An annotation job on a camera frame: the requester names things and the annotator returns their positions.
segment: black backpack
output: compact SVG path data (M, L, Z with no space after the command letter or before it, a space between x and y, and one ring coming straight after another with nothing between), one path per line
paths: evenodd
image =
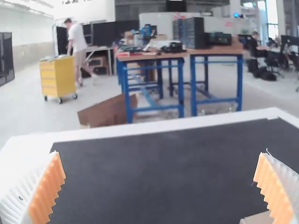
M261 78L262 74L267 71L267 67L263 66L255 70L252 74L254 78Z
M265 81L275 82L277 81L277 77L270 71L264 71L261 74L261 79Z

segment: khaki shorts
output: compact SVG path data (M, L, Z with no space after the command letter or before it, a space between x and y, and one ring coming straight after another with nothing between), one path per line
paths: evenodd
M82 68L86 62L86 50L78 51L74 53L75 66Z

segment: orange foam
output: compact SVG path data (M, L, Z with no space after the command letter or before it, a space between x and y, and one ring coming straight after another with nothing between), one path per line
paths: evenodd
M50 221L49 215L53 213L55 199L59 197L58 192L66 179L59 153L50 162L47 170L36 189L29 205L29 215L33 224L45 224Z
M289 224L294 216L290 199L273 166L263 153L258 157L253 181L257 182L257 187L265 196L264 201L268 203L267 208L271 211L273 224Z

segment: white platform edge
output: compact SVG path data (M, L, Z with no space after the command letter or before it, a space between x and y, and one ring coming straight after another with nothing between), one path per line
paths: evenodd
M26 167L26 164L30 161L36 161L45 157L49 154L55 142L159 133L275 118L281 118L299 128L298 118L278 108L267 108L203 117L11 137L0 151L0 182L14 179L14 177L19 175L20 169Z

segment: sneaker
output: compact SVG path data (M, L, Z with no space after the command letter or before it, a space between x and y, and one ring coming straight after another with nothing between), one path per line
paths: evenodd
M76 83L77 88L82 87L82 86L83 86L83 82Z
M90 74L93 80L93 85L95 85L99 79L98 75L96 75L95 73L91 73Z

